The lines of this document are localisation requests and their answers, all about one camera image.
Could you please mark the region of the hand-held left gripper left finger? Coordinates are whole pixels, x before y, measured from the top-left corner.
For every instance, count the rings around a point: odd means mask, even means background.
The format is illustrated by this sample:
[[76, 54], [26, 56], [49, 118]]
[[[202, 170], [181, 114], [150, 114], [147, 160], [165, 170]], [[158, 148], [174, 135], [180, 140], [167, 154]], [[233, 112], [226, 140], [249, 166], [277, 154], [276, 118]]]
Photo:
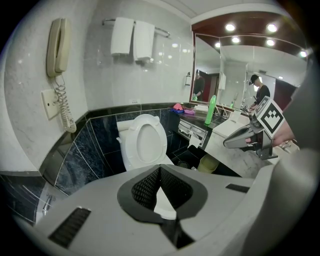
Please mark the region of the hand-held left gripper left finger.
[[86, 184], [58, 202], [35, 225], [42, 238], [54, 231], [77, 209], [89, 213], [69, 246], [51, 247], [67, 256], [169, 256], [177, 249], [158, 224], [134, 220], [119, 205], [118, 190], [127, 181], [151, 170], [143, 167]]

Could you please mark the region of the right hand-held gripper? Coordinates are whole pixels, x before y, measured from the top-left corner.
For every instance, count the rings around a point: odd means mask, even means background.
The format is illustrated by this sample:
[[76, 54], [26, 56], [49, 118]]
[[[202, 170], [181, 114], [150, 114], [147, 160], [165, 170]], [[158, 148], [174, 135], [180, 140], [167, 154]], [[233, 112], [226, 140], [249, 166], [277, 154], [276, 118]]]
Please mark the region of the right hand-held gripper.
[[223, 141], [223, 145], [227, 149], [255, 151], [262, 160], [274, 159], [273, 139], [284, 121], [280, 107], [265, 96], [254, 110], [250, 125], [237, 129]]

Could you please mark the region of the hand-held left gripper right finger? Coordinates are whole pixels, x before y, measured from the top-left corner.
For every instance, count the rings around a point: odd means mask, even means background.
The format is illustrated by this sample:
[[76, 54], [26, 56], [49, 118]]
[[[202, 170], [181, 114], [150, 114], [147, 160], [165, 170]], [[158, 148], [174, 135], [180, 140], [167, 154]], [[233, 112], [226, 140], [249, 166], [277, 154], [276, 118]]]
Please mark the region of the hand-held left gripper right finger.
[[199, 241], [237, 208], [253, 184], [250, 178], [160, 166], [161, 189], [176, 212], [161, 231], [178, 249]]

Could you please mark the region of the white toilet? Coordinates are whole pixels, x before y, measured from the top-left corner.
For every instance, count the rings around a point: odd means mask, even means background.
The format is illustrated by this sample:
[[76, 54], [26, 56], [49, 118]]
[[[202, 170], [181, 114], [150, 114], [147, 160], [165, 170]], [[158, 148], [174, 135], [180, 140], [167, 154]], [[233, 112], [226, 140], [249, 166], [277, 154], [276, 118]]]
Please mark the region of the white toilet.
[[158, 116], [141, 114], [116, 123], [120, 153], [125, 167], [121, 176], [133, 178], [159, 165], [172, 165], [167, 156], [167, 136]]

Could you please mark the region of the chrome toilet paper holder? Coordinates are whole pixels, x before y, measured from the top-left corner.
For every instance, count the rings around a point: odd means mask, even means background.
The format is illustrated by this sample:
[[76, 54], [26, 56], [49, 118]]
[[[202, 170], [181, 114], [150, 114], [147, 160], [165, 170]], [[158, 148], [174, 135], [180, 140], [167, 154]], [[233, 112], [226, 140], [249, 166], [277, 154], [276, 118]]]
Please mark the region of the chrome toilet paper holder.
[[202, 148], [205, 145], [205, 140], [208, 135], [207, 130], [197, 127], [183, 119], [179, 121], [178, 133], [188, 139], [188, 147], [194, 146], [195, 148]]

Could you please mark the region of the black and white vanity counter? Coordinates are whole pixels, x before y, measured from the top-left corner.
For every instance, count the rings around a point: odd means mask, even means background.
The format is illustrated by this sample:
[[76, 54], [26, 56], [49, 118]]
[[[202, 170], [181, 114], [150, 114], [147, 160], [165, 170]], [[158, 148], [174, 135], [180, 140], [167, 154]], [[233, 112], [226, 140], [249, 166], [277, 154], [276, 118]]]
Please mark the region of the black and white vanity counter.
[[300, 150], [299, 147], [290, 140], [272, 149], [272, 155], [276, 156], [276, 158], [262, 160], [254, 151], [226, 148], [223, 145], [224, 139], [250, 122], [250, 119], [242, 114], [238, 117], [237, 121], [233, 121], [230, 118], [225, 119], [220, 115], [214, 115], [209, 126], [204, 124], [204, 116], [201, 114], [185, 115], [171, 112], [169, 114], [169, 121], [170, 129], [176, 133], [179, 133], [178, 123], [180, 121], [185, 121], [196, 127], [208, 130], [204, 145], [199, 145], [198, 148], [243, 178], [255, 178], [262, 167], [274, 165], [280, 158]]

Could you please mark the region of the yellow green waste bin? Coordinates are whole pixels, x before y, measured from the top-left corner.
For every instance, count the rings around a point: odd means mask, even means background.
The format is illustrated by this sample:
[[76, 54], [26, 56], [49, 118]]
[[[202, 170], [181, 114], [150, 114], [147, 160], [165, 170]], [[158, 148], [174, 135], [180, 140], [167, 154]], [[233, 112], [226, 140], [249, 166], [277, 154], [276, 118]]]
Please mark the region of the yellow green waste bin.
[[210, 154], [204, 155], [197, 167], [199, 172], [212, 174], [218, 167], [220, 162]]

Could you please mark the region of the green plastic bottle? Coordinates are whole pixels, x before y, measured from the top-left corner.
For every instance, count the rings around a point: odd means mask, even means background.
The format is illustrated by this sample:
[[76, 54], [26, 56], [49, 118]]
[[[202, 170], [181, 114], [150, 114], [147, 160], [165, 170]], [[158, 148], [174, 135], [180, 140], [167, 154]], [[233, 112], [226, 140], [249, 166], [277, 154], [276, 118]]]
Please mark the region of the green plastic bottle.
[[213, 114], [215, 111], [215, 106], [216, 106], [216, 95], [213, 95], [209, 101], [209, 107], [208, 107], [208, 111], [207, 111], [207, 115], [206, 115], [206, 119], [205, 119], [205, 124], [206, 125], [210, 125], [212, 118], [213, 118]]

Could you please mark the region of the chrome tub faucet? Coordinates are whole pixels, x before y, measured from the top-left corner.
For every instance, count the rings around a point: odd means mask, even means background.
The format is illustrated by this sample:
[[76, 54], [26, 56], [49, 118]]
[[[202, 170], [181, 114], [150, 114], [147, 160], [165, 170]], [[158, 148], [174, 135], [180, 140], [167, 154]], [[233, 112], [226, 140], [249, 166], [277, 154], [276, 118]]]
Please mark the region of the chrome tub faucet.
[[42, 215], [45, 216], [49, 210], [52, 208], [52, 202], [56, 201], [56, 197], [52, 194], [46, 194], [47, 195], [47, 199], [44, 203], [44, 206], [42, 208]]

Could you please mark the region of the white towels on rack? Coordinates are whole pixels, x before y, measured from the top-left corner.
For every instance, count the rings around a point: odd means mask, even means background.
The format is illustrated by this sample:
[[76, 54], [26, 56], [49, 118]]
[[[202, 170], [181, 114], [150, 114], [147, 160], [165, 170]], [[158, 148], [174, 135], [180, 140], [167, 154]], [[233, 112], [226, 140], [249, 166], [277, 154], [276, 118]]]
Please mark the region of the white towels on rack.
[[[112, 19], [112, 18], [105, 18], [105, 19], [102, 20], [101, 24], [104, 26], [104, 25], [106, 25], [108, 23], [114, 23], [115, 21], [116, 20]], [[154, 27], [154, 29], [155, 29], [155, 31], [157, 33], [160, 33], [161, 35], [163, 35], [166, 38], [169, 38], [171, 36], [171, 33], [166, 31], [166, 30], [164, 30], [164, 29], [161, 29], [161, 28], [156, 27], [156, 26]]]

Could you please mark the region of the white hanging towel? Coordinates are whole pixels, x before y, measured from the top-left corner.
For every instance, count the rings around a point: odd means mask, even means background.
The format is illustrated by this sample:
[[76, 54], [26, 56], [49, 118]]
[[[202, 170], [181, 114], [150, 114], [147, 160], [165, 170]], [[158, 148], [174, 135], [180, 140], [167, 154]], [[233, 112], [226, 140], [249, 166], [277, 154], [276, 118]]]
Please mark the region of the white hanging towel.
[[136, 20], [133, 33], [133, 58], [136, 62], [152, 58], [155, 26]]
[[134, 20], [125, 17], [117, 17], [114, 22], [110, 54], [128, 55], [131, 48], [131, 38], [133, 33]]

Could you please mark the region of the wood framed wall mirror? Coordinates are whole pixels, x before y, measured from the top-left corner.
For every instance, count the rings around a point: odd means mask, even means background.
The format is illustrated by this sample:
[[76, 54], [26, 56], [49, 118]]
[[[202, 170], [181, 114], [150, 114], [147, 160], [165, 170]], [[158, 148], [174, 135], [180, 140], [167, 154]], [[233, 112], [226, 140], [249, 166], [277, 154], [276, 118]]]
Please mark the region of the wood framed wall mirror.
[[285, 109], [302, 84], [310, 51], [265, 36], [215, 37], [194, 33], [194, 78], [190, 99], [247, 111], [259, 98], [260, 86]]

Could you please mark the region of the beige phone wall plate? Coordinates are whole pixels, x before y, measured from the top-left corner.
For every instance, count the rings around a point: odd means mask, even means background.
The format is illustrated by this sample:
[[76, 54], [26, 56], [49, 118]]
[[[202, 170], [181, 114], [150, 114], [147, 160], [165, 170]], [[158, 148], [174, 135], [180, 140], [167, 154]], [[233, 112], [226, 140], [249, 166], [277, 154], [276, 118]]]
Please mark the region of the beige phone wall plate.
[[41, 100], [46, 117], [49, 121], [60, 113], [58, 95], [54, 89], [41, 91]]

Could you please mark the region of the beige wall telephone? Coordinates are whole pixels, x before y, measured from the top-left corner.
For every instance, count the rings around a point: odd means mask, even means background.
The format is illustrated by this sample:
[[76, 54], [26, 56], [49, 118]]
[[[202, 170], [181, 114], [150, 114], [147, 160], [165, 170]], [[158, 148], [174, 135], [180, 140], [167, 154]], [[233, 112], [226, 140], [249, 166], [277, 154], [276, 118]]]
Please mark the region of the beige wall telephone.
[[53, 90], [57, 95], [63, 128], [68, 133], [77, 131], [67, 99], [63, 73], [67, 70], [71, 47], [71, 22], [67, 18], [55, 19], [50, 28], [46, 54], [46, 73], [54, 79]]

